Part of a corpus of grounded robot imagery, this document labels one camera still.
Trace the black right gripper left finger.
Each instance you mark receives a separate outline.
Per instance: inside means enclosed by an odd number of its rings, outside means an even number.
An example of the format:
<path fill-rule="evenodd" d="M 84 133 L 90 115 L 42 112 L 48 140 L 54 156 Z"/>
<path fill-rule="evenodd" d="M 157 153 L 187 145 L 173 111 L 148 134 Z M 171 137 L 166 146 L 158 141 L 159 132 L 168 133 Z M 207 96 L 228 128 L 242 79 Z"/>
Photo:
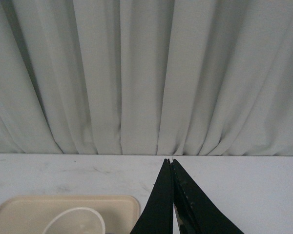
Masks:
<path fill-rule="evenodd" d="M 147 204 L 133 227 L 132 234 L 173 233 L 174 182 L 171 163 L 165 159 Z"/>

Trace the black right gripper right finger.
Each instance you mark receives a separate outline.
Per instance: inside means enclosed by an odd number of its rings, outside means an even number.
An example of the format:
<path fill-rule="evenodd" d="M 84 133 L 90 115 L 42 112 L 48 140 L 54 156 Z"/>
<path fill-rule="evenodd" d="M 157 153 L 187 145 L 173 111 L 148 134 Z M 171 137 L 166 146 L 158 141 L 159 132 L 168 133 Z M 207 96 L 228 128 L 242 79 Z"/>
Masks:
<path fill-rule="evenodd" d="M 172 162 L 174 207 L 181 234 L 241 234 L 177 161 Z"/>

